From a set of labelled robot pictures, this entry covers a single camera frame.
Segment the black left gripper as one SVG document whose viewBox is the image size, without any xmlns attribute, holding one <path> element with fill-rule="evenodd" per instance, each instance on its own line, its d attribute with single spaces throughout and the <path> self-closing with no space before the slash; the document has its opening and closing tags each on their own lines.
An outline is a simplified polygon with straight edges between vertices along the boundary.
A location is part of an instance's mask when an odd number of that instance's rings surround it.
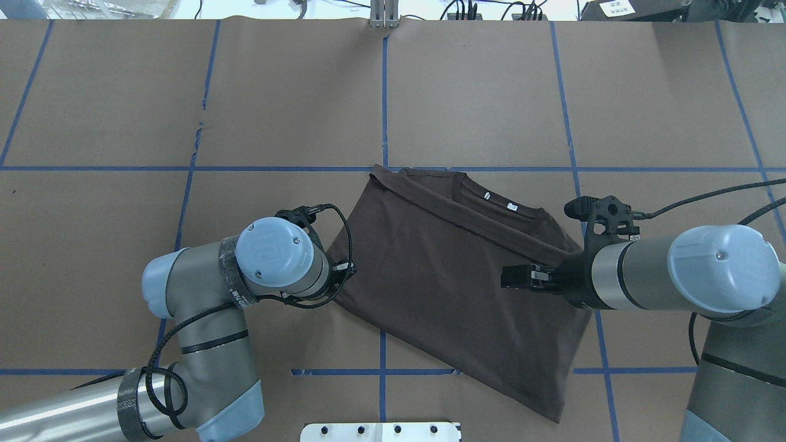
<svg viewBox="0 0 786 442">
<path fill-rule="evenodd" d="M 342 291 L 346 283 L 356 274 L 356 263 L 351 258 L 344 258 L 339 262 L 332 263 L 325 286 L 327 295 L 337 295 Z"/>
</svg>

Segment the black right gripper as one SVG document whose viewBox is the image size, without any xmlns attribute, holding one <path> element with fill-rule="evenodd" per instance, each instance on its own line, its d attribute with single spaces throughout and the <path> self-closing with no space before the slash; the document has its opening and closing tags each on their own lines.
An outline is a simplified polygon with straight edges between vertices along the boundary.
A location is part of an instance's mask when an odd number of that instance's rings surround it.
<svg viewBox="0 0 786 442">
<path fill-rule="evenodd" d="M 500 287 L 503 289 L 557 290 L 575 308 L 605 309 L 605 303 L 593 285 L 592 264 L 597 250 L 568 254 L 557 268 L 539 264 L 503 266 Z"/>
</svg>

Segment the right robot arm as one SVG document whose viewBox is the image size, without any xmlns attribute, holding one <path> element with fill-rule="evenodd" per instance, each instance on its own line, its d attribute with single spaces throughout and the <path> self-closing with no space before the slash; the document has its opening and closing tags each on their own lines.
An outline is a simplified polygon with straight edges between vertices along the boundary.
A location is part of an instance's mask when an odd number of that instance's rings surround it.
<svg viewBox="0 0 786 442">
<path fill-rule="evenodd" d="M 784 263 L 758 230 L 709 225 L 637 240 L 589 230 L 581 252 L 554 266 L 505 266 L 500 285 L 576 308 L 704 317 L 680 440 L 784 440 Z"/>
</svg>

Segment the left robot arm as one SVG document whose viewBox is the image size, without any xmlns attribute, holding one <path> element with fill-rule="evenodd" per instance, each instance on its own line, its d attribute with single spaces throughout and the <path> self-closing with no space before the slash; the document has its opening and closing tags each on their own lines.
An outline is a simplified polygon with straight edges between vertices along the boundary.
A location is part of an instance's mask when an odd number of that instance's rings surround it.
<svg viewBox="0 0 786 442">
<path fill-rule="evenodd" d="M 241 234 L 155 258 L 141 281 L 155 316 L 172 320 L 138 368 L 2 413 L 3 441 L 155 441 L 178 430 L 228 441 L 264 417 L 245 317 L 262 300 L 314 309 L 356 272 L 353 249 L 327 257 L 301 207 L 253 221 Z"/>
</svg>

